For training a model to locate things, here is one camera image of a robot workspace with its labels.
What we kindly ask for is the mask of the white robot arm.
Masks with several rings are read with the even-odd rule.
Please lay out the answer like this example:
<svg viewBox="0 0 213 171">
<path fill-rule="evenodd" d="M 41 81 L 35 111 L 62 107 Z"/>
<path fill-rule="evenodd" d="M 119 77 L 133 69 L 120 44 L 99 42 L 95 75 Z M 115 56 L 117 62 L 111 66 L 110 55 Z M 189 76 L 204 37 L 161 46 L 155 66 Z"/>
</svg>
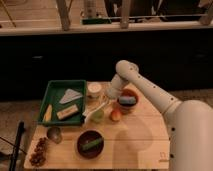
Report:
<svg viewBox="0 0 213 171">
<path fill-rule="evenodd" d="M 107 97 L 118 98 L 132 83 L 170 126 L 169 171 L 213 171 L 213 108 L 200 100 L 179 100 L 143 77 L 130 61 L 118 61 L 115 70 Z"/>
</svg>

